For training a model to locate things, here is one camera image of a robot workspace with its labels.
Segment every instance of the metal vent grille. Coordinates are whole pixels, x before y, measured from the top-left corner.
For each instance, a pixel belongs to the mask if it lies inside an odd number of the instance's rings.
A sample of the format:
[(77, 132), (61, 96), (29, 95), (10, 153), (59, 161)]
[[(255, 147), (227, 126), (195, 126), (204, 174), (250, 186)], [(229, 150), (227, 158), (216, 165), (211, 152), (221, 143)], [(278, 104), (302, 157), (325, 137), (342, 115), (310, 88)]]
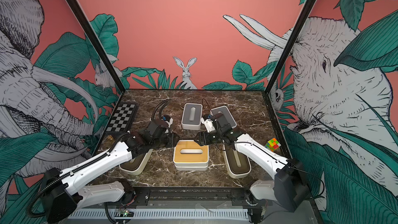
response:
[[(249, 220), (247, 209), (129, 209), (134, 217), (121, 217), (114, 209), (109, 214), (115, 219), (224, 219)], [(104, 219), (105, 210), (101, 208), (82, 208), (74, 211), (69, 219)]]

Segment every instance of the dark brown marble surface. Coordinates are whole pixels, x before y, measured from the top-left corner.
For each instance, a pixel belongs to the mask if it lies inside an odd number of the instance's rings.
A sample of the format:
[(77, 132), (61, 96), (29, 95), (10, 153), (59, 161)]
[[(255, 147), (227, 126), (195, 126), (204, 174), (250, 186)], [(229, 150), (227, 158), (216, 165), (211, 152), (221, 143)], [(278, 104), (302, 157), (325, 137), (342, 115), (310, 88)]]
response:
[[(184, 130), (181, 127), (181, 116), (185, 103), (202, 103), (205, 97), (211, 108), (226, 105), (235, 118), (238, 127), (244, 129), (257, 142), (265, 145), (275, 137), (271, 120), (259, 91), (161, 91), (161, 90), (128, 90), (122, 101), (138, 103), (138, 112), (132, 124), (132, 130), (147, 127), (153, 109), (164, 99), (169, 105), (163, 110), (173, 118), (172, 130), (180, 135), (181, 140), (191, 140), (197, 131)], [(203, 113), (209, 111), (206, 104)], [(100, 144), (97, 153), (111, 146), (105, 140)], [(222, 151), (216, 146), (209, 147), (209, 167), (206, 171), (177, 171), (173, 163), (173, 148), (154, 150), (144, 171), (138, 175), (129, 175), (115, 167), (96, 178), (92, 183), (110, 183), (119, 178), (126, 178), (132, 186), (153, 187), (243, 187), (253, 179), (271, 180), (271, 177), (255, 162), (251, 163), (251, 172), (241, 179), (231, 178), (225, 167)]]

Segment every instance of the chessboard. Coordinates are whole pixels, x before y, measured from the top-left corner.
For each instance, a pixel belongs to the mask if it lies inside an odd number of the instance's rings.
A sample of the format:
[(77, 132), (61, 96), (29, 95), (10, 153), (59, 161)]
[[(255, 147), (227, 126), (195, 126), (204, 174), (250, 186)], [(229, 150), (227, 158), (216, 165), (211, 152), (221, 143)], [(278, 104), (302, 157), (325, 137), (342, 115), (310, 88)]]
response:
[(106, 134), (122, 134), (130, 130), (137, 110), (138, 105), (135, 102), (119, 102), (105, 129)]

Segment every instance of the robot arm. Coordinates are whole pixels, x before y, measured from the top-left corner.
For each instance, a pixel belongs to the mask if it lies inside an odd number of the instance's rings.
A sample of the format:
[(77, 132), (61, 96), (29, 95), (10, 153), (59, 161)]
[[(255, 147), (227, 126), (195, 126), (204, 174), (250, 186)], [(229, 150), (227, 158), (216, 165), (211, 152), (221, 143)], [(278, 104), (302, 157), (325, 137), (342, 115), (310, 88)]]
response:
[[(294, 169), (302, 168), (301, 163), (269, 151), (240, 128), (232, 129), (222, 114), (216, 114), (215, 118), (205, 121), (207, 131), (199, 132), (194, 140), (200, 145), (224, 142), (251, 158), (275, 181), (275, 185), (273, 182), (257, 181), (250, 188), (253, 192), (251, 198), (254, 201), (263, 198), (277, 200), (287, 210), (295, 211), (309, 193), (305, 176)], [(27, 208), (27, 215), (45, 215), (48, 223), (55, 223), (77, 208), (96, 203), (121, 201), (129, 205), (134, 201), (135, 192), (126, 179), (106, 185), (87, 186), (87, 183), (150, 149), (175, 147), (179, 136), (169, 132), (171, 124), (170, 117), (152, 120), (146, 130), (122, 135), (108, 150), (81, 164), (62, 171), (56, 168), (48, 170), (44, 174), (41, 191)], [(32, 206), (38, 198), (45, 212), (35, 214), (32, 213)]]

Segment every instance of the rubik's cube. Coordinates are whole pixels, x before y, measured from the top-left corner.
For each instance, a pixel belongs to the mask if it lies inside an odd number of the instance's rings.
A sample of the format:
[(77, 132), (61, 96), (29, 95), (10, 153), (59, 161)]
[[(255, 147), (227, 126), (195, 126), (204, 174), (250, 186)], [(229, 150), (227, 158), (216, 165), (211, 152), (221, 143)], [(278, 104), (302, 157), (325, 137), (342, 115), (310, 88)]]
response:
[(270, 149), (272, 152), (274, 152), (276, 149), (278, 149), (281, 146), (281, 144), (276, 140), (276, 138), (271, 139), (266, 143), (266, 147)]

